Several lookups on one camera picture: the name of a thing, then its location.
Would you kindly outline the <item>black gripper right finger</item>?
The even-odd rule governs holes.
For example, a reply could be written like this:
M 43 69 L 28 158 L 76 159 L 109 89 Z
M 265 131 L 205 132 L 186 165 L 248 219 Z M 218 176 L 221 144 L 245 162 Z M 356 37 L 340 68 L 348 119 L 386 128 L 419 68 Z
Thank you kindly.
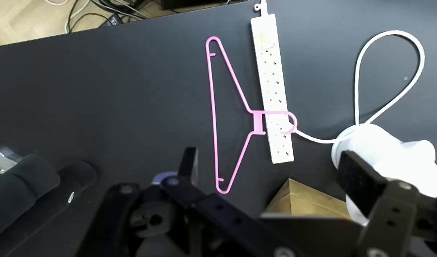
M 358 241 L 358 257 L 406 257 L 418 214 L 418 189 L 388 179 L 358 152 L 343 151 L 339 184 L 369 222 Z

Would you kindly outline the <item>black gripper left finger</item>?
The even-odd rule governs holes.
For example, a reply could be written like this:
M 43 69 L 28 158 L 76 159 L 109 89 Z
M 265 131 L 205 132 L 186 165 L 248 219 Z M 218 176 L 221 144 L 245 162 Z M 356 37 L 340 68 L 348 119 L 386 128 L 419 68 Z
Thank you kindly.
M 206 257 L 296 257 L 296 246 L 275 229 L 249 216 L 218 195 L 196 185 L 199 149 L 188 146 L 176 175 L 162 179 L 162 189 L 182 212 L 189 235 Z

